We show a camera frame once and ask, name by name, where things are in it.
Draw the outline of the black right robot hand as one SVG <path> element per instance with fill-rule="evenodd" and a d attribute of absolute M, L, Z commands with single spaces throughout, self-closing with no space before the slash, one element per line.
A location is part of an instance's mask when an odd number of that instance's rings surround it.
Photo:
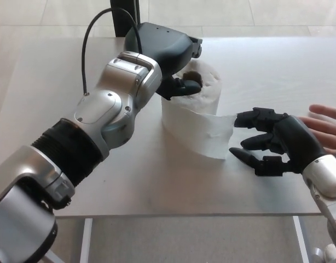
<path fill-rule="evenodd" d="M 254 107 L 238 113 L 234 127 L 263 132 L 241 141 L 242 148 L 229 149 L 238 160 L 253 168 L 256 176 L 300 174 L 312 161 L 326 155 L 313 133 L 293 115 Z"/>

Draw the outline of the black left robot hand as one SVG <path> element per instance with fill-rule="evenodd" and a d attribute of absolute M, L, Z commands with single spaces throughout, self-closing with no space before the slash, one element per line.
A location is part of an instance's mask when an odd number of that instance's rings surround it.
<path fill-rule="evenodd" d="M 144 103 L 158 93 L 166 100 L 175 96 L 194 95 L 202 90 L 198 81 L 183 80 L 174 77 L 191 61 L 199 58 L 202 51 L 202 39 L 188 36 L 186 33 L 144 22 L 139 24 L 138 34 L 142 44 L 142 54 L 155 60 L 162 72 L 162 80 L 152 91 L 139 92 L 137 101 Z"/>

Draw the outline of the person's bare hand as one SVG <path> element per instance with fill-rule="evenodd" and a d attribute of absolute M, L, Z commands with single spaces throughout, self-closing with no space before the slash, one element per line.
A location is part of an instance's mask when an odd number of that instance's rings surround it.
<path fill-rule="evenodd" d="M 336 156 L 336 123 L 332 123 L 323 119 L 314 118 L 313 115 L 320 115 L 336 120 L 336 108 L 313 104 L 310 105 L 310 117 L 299 117 L 299 119 L 310 129 L 316 136 L 324 149 Z"/>

